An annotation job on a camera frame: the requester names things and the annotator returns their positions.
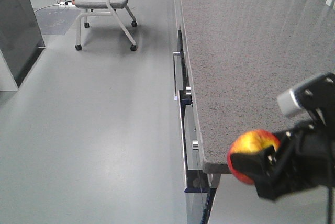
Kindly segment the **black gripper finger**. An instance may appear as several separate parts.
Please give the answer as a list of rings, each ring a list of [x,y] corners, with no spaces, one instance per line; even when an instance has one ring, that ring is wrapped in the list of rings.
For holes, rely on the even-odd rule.
[[[276,150],[272,145],[256,152],[232,152],[231,173],[241,182],[254,182],[271,170],[276,163],[275,155]]]

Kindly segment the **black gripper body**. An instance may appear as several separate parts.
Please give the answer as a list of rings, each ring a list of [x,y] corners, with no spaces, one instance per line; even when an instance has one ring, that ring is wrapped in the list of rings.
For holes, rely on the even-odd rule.
[[[267,200],[317,186],[334,190],[334,140],[325,126],[301,121],[280,132],[278,150],[268,147],[260,152],[262,176],[258,196]]]

